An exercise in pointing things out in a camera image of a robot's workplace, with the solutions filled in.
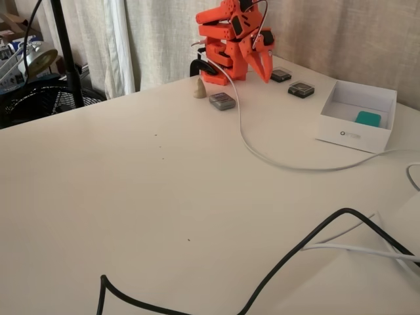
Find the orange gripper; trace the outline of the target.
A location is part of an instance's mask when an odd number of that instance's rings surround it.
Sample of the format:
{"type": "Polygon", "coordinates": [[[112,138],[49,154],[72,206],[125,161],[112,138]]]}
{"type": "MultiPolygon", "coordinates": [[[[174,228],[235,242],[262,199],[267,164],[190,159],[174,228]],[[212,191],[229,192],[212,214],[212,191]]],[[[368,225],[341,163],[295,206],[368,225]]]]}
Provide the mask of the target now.
{"type": "Polygon", "coordinates": [[[260,33],[255,30],[239,42],[240,52],[245,61],[265,83],[268,83],[272,75],[274,42],[271,28],[263,28],[260,33]]]}

